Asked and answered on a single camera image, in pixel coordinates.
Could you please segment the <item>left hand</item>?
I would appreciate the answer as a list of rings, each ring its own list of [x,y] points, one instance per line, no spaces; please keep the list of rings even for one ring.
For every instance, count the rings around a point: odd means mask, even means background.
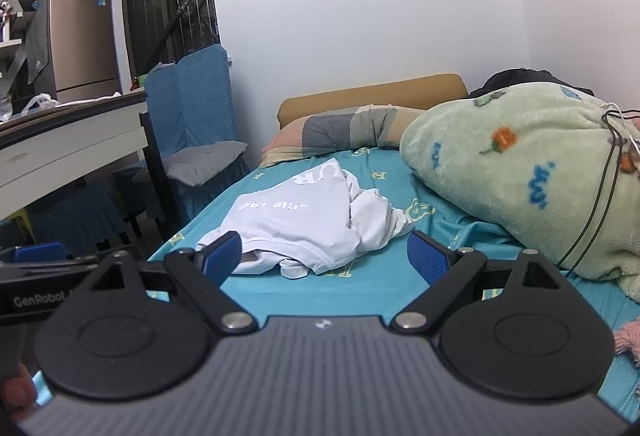
[[[32,376],[24,364],[19,364],[14,375],[1,383],[1,407],[13,421],[19,421],[34,411],[36,400]]]

